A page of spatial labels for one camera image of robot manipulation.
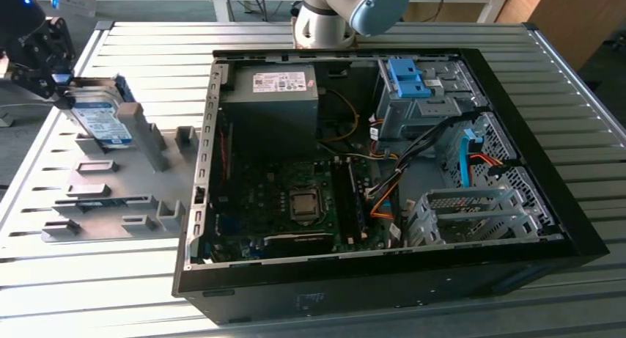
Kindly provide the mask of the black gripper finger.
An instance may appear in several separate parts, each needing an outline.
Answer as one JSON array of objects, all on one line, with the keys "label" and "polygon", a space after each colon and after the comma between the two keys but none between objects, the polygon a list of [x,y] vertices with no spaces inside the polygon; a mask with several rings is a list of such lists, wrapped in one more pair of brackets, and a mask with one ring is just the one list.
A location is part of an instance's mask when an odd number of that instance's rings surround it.
[{"label": "black gripper finger", "polygon": [[62,18],[46,18],[42,25],[18,39],[20,64],[52,74],[72,74],[76,58],[68,25]]},{"label": "black gripper finger", "polygon": [[14,91],[52,104],[58,109],[70,109],[74,100],[65,97],[73,76],[73,60],[62,60],[52,67],[32,69],[10,60],[8,75]]}]

